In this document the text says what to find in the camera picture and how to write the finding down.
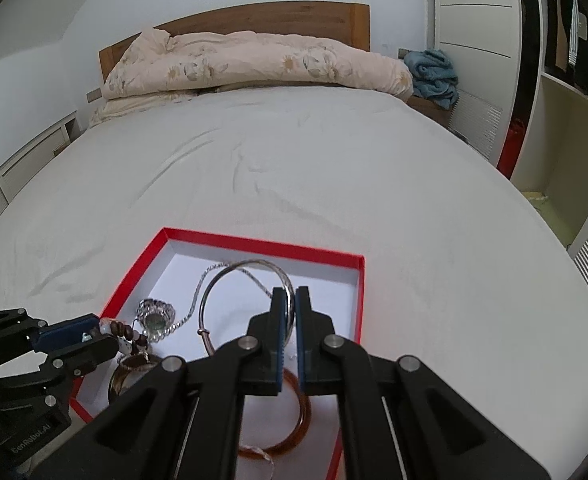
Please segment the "white low cabinet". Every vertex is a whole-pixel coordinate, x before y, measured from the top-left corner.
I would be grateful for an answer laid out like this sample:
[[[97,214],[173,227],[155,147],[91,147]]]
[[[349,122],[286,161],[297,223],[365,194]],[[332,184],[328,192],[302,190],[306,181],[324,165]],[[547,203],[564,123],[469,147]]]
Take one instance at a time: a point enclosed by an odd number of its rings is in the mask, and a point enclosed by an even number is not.
[[[25,185],[78,136],[76,113],[70,113],[35,136],[0,166],[0,217]]]

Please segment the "blue crumpled cloth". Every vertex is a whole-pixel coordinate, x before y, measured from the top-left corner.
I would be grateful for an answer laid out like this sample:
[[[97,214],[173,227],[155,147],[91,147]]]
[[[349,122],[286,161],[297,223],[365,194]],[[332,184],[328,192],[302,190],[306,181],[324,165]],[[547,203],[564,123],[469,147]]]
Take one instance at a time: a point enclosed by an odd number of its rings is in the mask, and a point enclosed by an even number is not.
[[[451,110],[458,102],[458,75],[441,50],[410,51],[403,58],[413,77],[413,93]]]

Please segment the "wooden headboard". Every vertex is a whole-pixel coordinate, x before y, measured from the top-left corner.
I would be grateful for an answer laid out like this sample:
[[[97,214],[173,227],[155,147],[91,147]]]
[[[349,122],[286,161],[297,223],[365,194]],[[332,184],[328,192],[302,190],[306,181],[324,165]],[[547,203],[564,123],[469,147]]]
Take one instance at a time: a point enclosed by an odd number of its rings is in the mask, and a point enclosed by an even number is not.
[[[242,4],[177,18],[160,24],[172,36],[192,32],[303,35],[338,40],[352,48],[371,48],[370,7],[334,1],[273,1]]]

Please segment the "white bed sheet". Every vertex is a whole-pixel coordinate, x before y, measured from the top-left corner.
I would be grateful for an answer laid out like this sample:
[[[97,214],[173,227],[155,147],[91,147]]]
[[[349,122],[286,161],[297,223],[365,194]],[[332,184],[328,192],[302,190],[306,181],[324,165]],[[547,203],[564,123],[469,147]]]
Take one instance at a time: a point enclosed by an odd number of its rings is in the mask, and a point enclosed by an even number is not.
[[[418,356],[555,479],[588,455],[588,286],[509,180],[402,101],[241,89],[87,130],[0,217],[0,309],[100,311],[165,226],[363,256],[367,350]]]

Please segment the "plain silver bangle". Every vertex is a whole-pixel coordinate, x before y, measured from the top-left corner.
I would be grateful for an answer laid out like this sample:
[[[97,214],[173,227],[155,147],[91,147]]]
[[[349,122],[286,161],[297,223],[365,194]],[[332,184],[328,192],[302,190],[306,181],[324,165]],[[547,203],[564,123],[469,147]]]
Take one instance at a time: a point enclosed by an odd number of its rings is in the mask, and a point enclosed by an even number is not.
[[[294,328],[295,323],[295,290],[294,285],[287,275],[287,273],[277,266],[275,263],[265,260],[265,259],[246,259],[236,262],[223,262],[213,266],[211,269],[207,270],[203,274],[202,281],[199,282],[195,289],[193,301],[198,300],[198,314],[197,314],[197,333],[198,336],[201,337],[205,351],[207,356],[213,356],[216,352],[215,347],[213,346],[213,341],[210,338],[210,332],[207,330],[205,324],[205,310],[207,306],[207,301],[209,295],[215,285],[221,281],[225,276],[228,274],[239,271],[244,273],[248,276],[255,284],[259,286],[259,288],[269,297],[272,298],[271,292],[268,292],[266,286],[259,281],[258,278],[255,277],[254,274],[248,271],[250,266],[257,266],[257,268],[267,269],[274,273],[280,280],[281,284],[283,285],[285,291],[285,298],[286,298],[286,307],[285,307],[285,333],[284,333],[284,342],[283,346],[288,344],[288,341],[291,339],[292,331]],[[215,270],[219,269],[219,272],[207,283],[204,292],[201,292],[202,285],[207,278],[207,275]]]

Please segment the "amber bangle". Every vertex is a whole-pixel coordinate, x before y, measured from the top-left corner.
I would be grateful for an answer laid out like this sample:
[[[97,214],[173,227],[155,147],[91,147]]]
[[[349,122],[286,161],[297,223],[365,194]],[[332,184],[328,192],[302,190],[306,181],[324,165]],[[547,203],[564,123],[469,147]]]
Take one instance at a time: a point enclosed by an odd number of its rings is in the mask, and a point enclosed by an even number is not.
[[[280,457],[292,452],[294,448],[300,445],[303,438],[307,436],[312,417],[311,402],[301,391],[297,376],[287,368],[283,370],[283,380],[294,391],[298,401],[298,418],[294,429],[284,440],[269,446],[265,450],[263,448],[256,448],[255,446],[240,444],[237,449],[237,455],[239,457],[247,458],[247,460],[272,460],[273,457]]]

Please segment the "wall switch plate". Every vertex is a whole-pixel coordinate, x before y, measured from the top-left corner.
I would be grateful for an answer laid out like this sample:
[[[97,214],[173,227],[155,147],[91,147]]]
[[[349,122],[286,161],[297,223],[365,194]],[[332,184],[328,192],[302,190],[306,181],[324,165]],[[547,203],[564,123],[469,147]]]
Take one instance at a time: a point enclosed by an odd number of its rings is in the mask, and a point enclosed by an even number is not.
[[[102,98],[102,91],[100,88],[96,88],[94,90],[91,90],[90,92],[88,92],[86,94],[86,100],[88,103],[92,103],[94,101],[97,101],[98,99]]]

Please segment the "dark brown bangle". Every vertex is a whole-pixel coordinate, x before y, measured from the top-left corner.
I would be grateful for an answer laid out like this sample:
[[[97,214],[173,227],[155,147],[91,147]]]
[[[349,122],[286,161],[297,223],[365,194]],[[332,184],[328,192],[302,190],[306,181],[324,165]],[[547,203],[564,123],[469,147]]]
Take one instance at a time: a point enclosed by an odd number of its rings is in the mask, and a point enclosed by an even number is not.
[[[158,356],[149,353],[124,356],[120,359],[108,385],[108,404],[113,404],[122,393],[160,362],[161,359]]]

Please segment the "floral beige comforter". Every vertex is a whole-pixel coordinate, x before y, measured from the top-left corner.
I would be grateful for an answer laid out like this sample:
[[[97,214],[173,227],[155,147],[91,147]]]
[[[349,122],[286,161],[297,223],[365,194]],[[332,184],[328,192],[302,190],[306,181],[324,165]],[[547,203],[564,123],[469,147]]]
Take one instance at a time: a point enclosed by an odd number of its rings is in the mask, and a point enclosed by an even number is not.
[[[172,36],[148,28],[108,74],[104,103],[90,125],[187,101],[201,90],[292,84],[374,90],[403,101],[413,94],[413,77],[405,63],[329,38],[250,30]]]

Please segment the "silver pendant watch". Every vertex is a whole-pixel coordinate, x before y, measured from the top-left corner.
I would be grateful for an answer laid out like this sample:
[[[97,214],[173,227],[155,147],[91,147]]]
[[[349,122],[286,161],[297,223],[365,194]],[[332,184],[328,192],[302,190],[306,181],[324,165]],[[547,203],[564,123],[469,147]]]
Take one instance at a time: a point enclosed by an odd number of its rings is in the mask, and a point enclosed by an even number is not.
[[[145,298],[137,307],[136,321],[147,340],[156,342],[166,337],[167,330],[175,322],[175,309],[168,302]]]

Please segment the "red jewelry box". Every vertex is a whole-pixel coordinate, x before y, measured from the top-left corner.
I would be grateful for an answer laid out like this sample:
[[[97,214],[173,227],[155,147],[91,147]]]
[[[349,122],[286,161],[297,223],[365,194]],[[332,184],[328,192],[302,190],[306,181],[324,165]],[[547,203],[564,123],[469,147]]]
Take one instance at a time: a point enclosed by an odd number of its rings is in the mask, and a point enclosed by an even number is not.
[[[363,318],[365,258],[333,250],[204,232],[161,229],[131,266],[108,300],[102,318],[134,322],[144,298],[168,302],[181,320],[190,311],[193,292],[209,266],[219,262],[265,259],[279,266],[296,287],[307,286],[312,307],[330,315],[335,332],[360,342]],[[270,300],[242,272],[225,276],[208,298],[205,326],[215,347],[246,333],[249,319],[269,309]],[[192,318],[152,347],[155,356],[206,356],[197,334],[197,307]],[[108,407],[108,384],[117,358],[79,380],[73,410],[84,422]],[[284,456],[266,460],[240,458],[236,479],[338,479],[343,446],[335,396],[311,399],[310,427],[300,444]],[[293,387],[284,385],[276,398],[250,396],[245,402],[241,442],[267,450],[294,428],[298,402]]]

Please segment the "wooden nightstand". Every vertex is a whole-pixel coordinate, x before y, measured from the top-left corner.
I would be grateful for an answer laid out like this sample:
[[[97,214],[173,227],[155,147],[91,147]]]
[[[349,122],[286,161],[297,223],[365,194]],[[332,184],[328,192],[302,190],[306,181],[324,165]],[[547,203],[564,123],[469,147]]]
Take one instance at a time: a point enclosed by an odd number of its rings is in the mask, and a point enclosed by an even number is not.
[[[437,122],[440,126],[448,128],[451,120],[452,110],[445,110],[435,102],[422,99],[418,96],[411,96],[408,99],[407,104],[409,107],[420,112],[422,115],[431,118],[434,122]]]

